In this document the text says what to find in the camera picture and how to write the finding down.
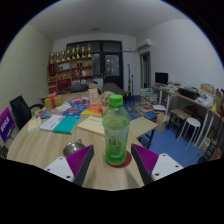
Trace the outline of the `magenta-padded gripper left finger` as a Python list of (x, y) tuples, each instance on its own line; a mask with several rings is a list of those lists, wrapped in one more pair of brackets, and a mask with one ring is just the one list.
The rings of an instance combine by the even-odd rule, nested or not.
[(58, 157), (45, 168), (45, 171), (82, 186), (93, 156), (94, 146), (89, 145), (67, 158)]

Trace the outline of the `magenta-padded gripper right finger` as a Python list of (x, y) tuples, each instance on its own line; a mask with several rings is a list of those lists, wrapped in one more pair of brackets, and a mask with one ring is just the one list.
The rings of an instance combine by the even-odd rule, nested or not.
[(158, 155), (136, 144), (131, 145), (131, 154), (145, 185), (182, 169), (182, 166), (168, 154)]

